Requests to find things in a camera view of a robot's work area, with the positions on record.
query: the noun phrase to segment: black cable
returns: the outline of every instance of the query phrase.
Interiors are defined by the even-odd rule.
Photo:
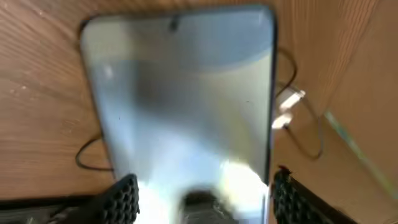
[[[95,171],[113,171],[112,168],[102,168],[102,167],[91,167],[88,165],[85,165],[83,163],[81,163],[80,161],[80,156],[81,154],[90,146],[92,145],[94,142],[102,140],[102,138],[95,138],[95,139],[91,139],[88,142],[86,142],[77,152],[76,156],[75,156],[75,161],[76,161],[76,165],[82,169],[88,169],[88,170],[95,170]]]
[[[293,72],[292,72],[292,76],[291,76],[290,80],[277,92],[275,97],[278,97],[283,91],[288,89],[288,87],[293,84],[294,80],[296,79],[297,70],[298,70],[298,66],[296,64],[296,61],[294,60],[293,55],[289,51],[285,50],[282,47],[279,47],[278,48],[278,53],[281,54],[281,55],[284,55],[287,58],[287,60],[289,60],[289,62],[292,64]]]
[[[287,85],[286,83],[282,83],[282,82],[278,82],[277,83],[279,86],[286,86],[286,89],[290,89],[296,93],[300,93],[300,90],[298,90],[296,87],[292,86],[292,85]],[[294,141],[294,143],[297,145],[298,149],[304,153],[307,157],[311,158],[312,160],[318,160],[322,154],[323,151],[325,150],[325,141],[323,139],[323,130],[322,130],[322,123],[320,121],[320,118],[317,116],[317,113],[315,112],[315,110],[313,109],[311,103],[309,102],[309,100],[306,97],[303,97],[301,99],[301,101],[303,102],[303,105],[306,107],[306,109],[308,110],[308,112],[311,114],[312,118],[317,121],[318,124],[318,138],[319,138],[319,151],[318,154],[313,156],[310,155],[309,153],[307,153],[306,150],[303,150],[303,147],[301,146],[299,140],[295,137],[294,133],[292,132],[292,130],[288,127],[288,126],[284,126],[284,129],[287,131],[287,133],[289,134],[289,136],[292,138],[292,140]]]

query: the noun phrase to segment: wooden surface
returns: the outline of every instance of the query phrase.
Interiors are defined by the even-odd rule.
[[[381,1],[330,110],[398,191],[398,2]]]
[[[95,194],[113,183],[111,174],[81,170],[74,161],[78,148],[100,131],[78,52],[77,33],[83,19],[118,12],[151,13],[236,3],[231,0],[1,1],[0,199]],[[321,113],[357,50],[377,1],[280,0],[270,4],[279,18],[279,45],[294,54],[300,67],[296,85],[307,92]],[[287,80],[290,73],[289,63],[280,59],[279,78]],[[310,117],[299,110],[296,129],[308,123]],[[342,147],[342,143],[336,144],[337,149]],[[90,150],[85,159],[102,165],[103,147],[97,145]],[[284,162],[282,158],[287,156],[286,161],[295,164],[294,167],[308,164],[290,156],[290,150],[295,149],[277,147],[275,154],[278,153],[279,161]],[[334,163],[339,163],[339,157],[333,158],[334,162],[326,161],[323,170],[338,166]],[[300,173],[307,182],[313,180],[312,172]],[[325,194],[316,184],[314,181],[310,185],[317,189],[315,193]],[[330,189],[320,186],[325,191]],[[334,193],[327,197],[334,196],[342,198]]]
[[[364,169],[346,143],[323,119],[326,150],[318,161],[310,161],[290,138],[275,142],[273,171],[287,166],[293,177],[361,224],[390,224],[398,220],[398,206]],[[316,123],[295,133],[312,154],[319,147]]]

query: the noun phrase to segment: phone screen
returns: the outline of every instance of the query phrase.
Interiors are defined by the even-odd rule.
[[[275,42],[265,6],[84,26],[114,174],[137,175],[136,223],[189,223],[182,200],[197,191],[240,223],[266,222]]]

